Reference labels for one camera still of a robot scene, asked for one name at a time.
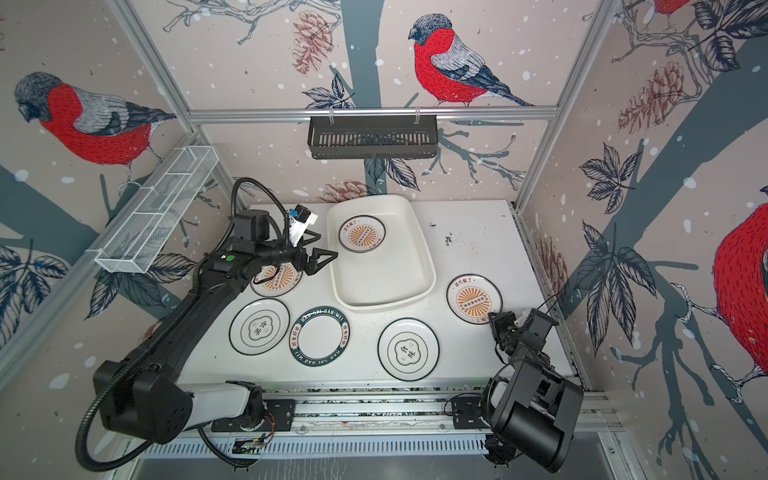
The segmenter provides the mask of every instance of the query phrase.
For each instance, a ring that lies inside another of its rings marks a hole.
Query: bird tail
[[[520,97],[515,97],[512,94],[512,92],[509,91],[509,87],[504,84],[499,85],[499,89],[494,93],[501,95],[502,97],[507,98],[509,100],[512,100],[513,102],[520,105],[521,107],[533,107],[533,104],[529,104],[527,101],[523,100]]]

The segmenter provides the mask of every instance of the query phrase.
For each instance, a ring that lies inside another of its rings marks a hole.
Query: wallpaper
[[[303,92],[330,89],[336,74],[353,87],[337,108],[438,101],[552,105],[596,3],[136,0],[134,5],[189,105],[228,109],[304,108],[312,102]],[[443,31],[428,41],[436,28]],[[432,62],[425,56],[445,54],[452,44],[455,49]],[[465,62],[469,70],[461,70]],[[451,80],[470,88],[451,96]]]
[[[765,478],[768,3],[624,0],[524,217],[649,478]]]
[[[511,201],[546,124],[438,121],[439,152],[425,160],[315,160],[305,124],[215,124],[203,130],[233,176],[255,177],[288,203],[382,193],[416,201]],[[269,201],[258,190],[250,193],[255,201]]]
[[[182,135],[100,2],[40,8],[2,6],[0,349]]]

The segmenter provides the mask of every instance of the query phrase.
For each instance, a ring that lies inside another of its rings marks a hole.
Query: red bird illustration
[[[768,187],[761,192],[768,194]],[[720,371],[733,383],[736,396],[730,401],[741,403],[744,384],[761,376],[768,376],[768,204],[755,209],[744,222],[729,233],[715,253],[713,265],[717,307],[705,308],[690,301],[683,290],[689,312],[695,308],[715,316],[728,326],[733,337],[750,354],[755,366],[741,380],[735,380],[719,365]]]
[[[448,17],[439,13],[424,15],[413,24],[409,39],[415,41],[415,69],[419,83],[444,101],[469,102],[480,97],[501,97],[530,107],[515,97],[485,65],[483,58],[469,49],[453,31]]]
[[[27,122],[40,120],[73,154],[95,164],[125,165],[128,180],[118,191],[128,184],[139,185],[131,180],[131,162],[144,150],[151,151],[154,129],[176,117],[116,95],[73,87],[41,71],[21,79],[14,93],[22,117]]]

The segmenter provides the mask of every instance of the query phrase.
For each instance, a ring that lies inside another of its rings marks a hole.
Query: white plate
[[[379,361],[396,379],[414,382],[435,369],[440,345],[429,326],[417,319],[390,323],[379,337]]]
[[[279,300],[257,300],[245,306],[230,324],[230,343],[243,355],[259,355],[280,343],[290,316]]]
[[[339,241],[350,252],[369,252],[384,241],[384,223],[370,215],[352,217],[339,228]]]
[[[290,352],[306,366],[322,366],[339,358],[349,343],[349,321],[332,306],[318,306],[296,319]]]
[[[502,295],[496,285],[483,276],[457,276],[451,280],[445,295],[453,313],[468,323],[488,323],[490,312],[502,311]]]
[[[275,277],[268,282],[259,283],[265,278],[270,278],[272,275]],[[299,284],[302,273],[296,272],[296,267],[292,263],[283,263],[280,265],[280,272],[275,275],[275,267],[272,265],[265,266],[261,269],[261,273],[256,275],[253,280],[250,281],[250,288],[256,292],[257,295],[266,297],[275,297],[283,295],[293,290],[293,288]]]

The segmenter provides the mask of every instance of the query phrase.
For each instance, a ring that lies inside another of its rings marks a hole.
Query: white tray
[[[339,241],[339,229],[359,215],[384,223],[384,241],[355,253]],[[339,252],[329,265],[333,294],[345,308],[361,313],[410,305],[435,288],[437,275],[424,233],[410,202],[398,195],[347,200],[328,210],[328,246]]]

